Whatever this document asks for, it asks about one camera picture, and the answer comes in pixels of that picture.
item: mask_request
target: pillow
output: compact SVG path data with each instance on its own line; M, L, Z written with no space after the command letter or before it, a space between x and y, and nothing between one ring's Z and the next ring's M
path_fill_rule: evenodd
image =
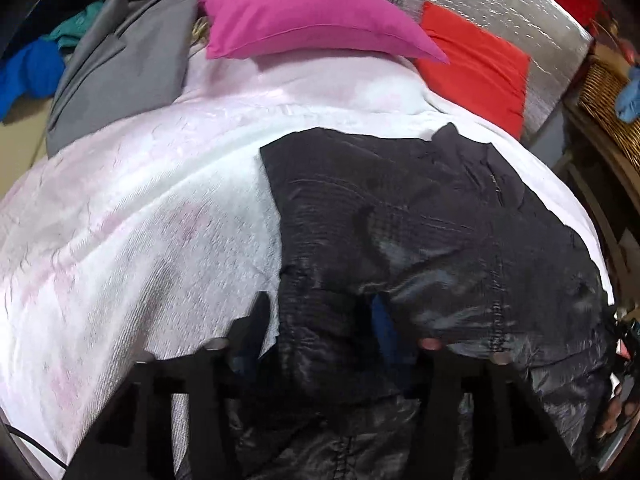
M422 28L450 64L419 59L431 90L520 139L530 57L452 10L425 2Z
M212 25L207 57L297 48L375 50L447 62L411 17L386 0L200 0Z

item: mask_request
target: shiny black fabric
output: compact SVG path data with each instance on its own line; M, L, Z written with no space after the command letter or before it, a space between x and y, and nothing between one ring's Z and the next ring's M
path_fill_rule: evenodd
M261 156L281 217L280 326L260 400L236 417L246 478L400 478L418 404L389 380L372 335L381 293L406 338L508 352L590 464L614 349L606 294L582 239L492 145L452 124L429 142L315 128ZM461 410L457 478L470 454L472 407Z

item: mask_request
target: white blanket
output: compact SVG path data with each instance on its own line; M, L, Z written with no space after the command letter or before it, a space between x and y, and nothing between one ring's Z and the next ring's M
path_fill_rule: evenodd
M261 146L314 126L429 139L447 122L493 143L582 237L611 302L594 227L572 193L504 131L434 95L405 60L308 51L207 61L202 51L173 105L73 143L0 203L9 422L68 462L140 352L193 352L256 291L275 298L278 215ZM272 322L269 343L274 334Z

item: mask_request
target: beige surface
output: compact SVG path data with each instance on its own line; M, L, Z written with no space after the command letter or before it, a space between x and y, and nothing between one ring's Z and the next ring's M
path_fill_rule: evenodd
M0 198L45 154L51 99L19 99L0 123Z

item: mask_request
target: gray fabric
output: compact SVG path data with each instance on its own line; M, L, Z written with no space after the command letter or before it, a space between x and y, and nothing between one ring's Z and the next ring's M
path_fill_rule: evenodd
M426 0L388 0L417 22ZM531 56L524 109L526 142L558 104L591 37L553 0L429 0L453 10Z
M182 91L198 0L107 0L60 80L47 154Z

